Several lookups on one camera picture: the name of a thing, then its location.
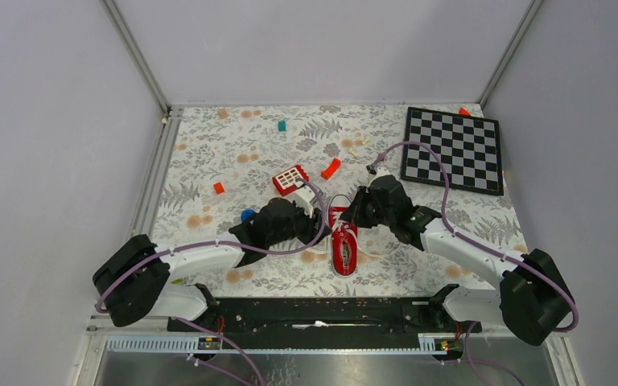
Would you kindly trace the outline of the blue plastic toy piece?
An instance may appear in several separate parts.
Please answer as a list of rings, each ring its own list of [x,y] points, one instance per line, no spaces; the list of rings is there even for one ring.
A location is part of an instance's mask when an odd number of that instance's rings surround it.
[[[253,221],[254,217],[256,216],[256,212],[255,210],[248,208],[245,209],[242,213],[241,213],[241,221],[245,222],[245,221]]]

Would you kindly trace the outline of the red canvas sneaker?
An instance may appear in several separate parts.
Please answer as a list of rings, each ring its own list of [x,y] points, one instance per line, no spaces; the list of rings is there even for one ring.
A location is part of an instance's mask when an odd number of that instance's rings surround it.
[[[341,218],[350,205],[350,198],[343,194],[334,195],[328,204],[332,268],[341,277],[349,277],[356,271],[357,226]]]

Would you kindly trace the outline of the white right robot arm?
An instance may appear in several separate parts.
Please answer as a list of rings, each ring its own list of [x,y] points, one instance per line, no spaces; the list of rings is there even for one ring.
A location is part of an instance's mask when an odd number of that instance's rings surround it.
[[[553,258],[541,249],[527,254],[501,250],[477,236],[464,235],[440,212],[415,205],[392,175],[361,186],[341,220],[358,228],[386,226],[403,244],[439,255],[470,269],[490,289],[449,285],[429,310],[433,327],[449,331],[459,322],[507,327],[532,346],[541,345],[567,316],[577,318],[575,302]]]

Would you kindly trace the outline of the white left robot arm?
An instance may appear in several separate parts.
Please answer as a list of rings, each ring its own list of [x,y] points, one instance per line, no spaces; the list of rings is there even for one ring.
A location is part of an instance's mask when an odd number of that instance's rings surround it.
[[[117,327],[163,316],[186,319],[200,331],[210,329],[218,311],[207,287],[177,285],[175,280],[245,267],[318,244],[331,232],[323,197],[316,185],[300,180],[296,191],[271,199],[220,235],[164,250],[146,234],[129,238],[93,274],[97,313],[110,316]]]

